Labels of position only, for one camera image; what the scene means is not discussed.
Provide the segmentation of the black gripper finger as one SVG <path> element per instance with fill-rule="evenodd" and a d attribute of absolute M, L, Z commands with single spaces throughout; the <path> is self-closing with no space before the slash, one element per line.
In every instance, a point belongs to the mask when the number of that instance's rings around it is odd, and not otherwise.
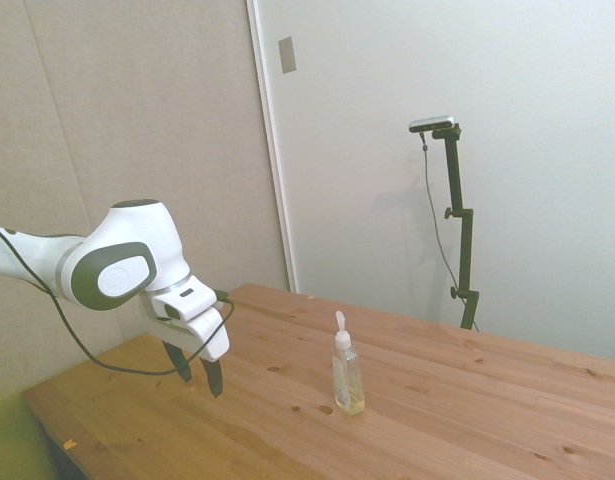
<path fill-rule="evenodd" d="M 180 347 L 170 344 L 168 342 L 164 343 L 164 347 L 170 361 L 172 362 L 173 367 L 175 368 L 180 378 L 185 383 L 191 381 L 191 367 L 188 364 L 187 357 L 185 356 L 183 350 Z"/>
<path fill-rule="evenodd" d="M 210 392 L 214 398 L 218 398 L 223 392 L 223 374 L 220 361 L 210 361 L 204 358 L 200 358 L 200 361 L 206 374 Z"/>

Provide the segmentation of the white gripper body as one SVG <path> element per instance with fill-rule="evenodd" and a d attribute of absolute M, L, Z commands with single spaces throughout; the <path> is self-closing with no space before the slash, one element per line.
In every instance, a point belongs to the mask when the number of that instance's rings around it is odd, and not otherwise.
<path fill-rule="evenodd" d="M 230 342 L 223 318 L 213 307 L 189 321 L 163 321 L 151 318 L 147 331 L 166 343 L 195 353 L 210 362 L 226 354 Z"/>

